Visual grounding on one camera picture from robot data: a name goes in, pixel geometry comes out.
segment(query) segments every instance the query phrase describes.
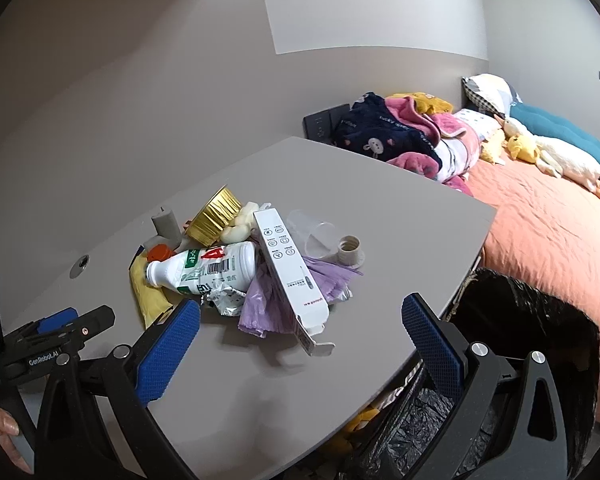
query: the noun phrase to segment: red bottle cap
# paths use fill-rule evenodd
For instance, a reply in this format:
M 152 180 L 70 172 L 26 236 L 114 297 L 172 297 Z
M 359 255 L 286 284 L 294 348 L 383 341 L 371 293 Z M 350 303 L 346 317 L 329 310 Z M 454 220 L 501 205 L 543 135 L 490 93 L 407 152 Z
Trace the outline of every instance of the red bottle cap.
M 168 248 L 165 244 L 158 244 L 153 249 L 151 249 L 147 256 L 146 260 L 151 262 L 163 262 L 164 260 L 168 260 L 172 256 L 175 256 L 170 248 Z

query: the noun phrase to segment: barcode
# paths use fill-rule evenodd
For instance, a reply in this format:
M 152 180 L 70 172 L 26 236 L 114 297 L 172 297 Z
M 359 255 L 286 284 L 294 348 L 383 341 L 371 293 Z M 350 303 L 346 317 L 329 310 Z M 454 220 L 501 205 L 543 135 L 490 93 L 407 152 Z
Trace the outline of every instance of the barcode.
M 207 274 L 220 274 L 221 272 L 229 271 L 229 258 L 222 260 L 221 262 L 216 262 L 214 264 L 208 264 L 206 266 Z

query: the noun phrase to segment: navy blue clothing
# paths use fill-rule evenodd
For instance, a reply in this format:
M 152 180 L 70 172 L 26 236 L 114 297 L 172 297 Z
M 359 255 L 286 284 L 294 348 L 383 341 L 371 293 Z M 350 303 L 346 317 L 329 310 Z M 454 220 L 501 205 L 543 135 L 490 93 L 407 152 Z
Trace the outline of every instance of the navy blue clothing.
M 336 146 L 384 162 L 406 152 L 423 153 L 442 167 L 434 146 L 423 132 L 394 118 L 384 99 L 369 92 L 344 114 L 333 133 Z

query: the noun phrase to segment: purple plastic bag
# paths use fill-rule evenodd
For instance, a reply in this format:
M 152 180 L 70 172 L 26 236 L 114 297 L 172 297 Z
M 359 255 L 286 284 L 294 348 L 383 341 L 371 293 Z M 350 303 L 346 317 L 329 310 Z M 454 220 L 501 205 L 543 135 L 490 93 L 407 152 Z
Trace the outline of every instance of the purple plastic bag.
M 314 260 L 306 256 L 303 259 L 327 303 L 333 303 L 354 276 L 362 275 L 361 272 L 349 269 L 349 267 Z M 294 313 L 280 298 L 280 293 L 274 286 L 273 280 L 269 267 L 266 262 L 262 261 L 242 306 L 238 328 L 243 332 L 258 337 L 266 337 L 267 332 L 281 334 L 294 332 Z

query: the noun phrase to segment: gray wall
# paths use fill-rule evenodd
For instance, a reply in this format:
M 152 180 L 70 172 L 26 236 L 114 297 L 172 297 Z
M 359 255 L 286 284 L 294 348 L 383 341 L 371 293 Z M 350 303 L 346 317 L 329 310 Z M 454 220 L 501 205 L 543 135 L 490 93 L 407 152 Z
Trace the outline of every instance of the gray wall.
M 491 73 L 600 139 L 600 16 L 589 0 L 482 0 Z
M 0 19 L 5 324 L 164 197 L 302 135 L 303 116 L 369 90 L 459 105 L 459 78 L 486 68 L 405 48 L 277 56 L 264 0 L 13 0 Z

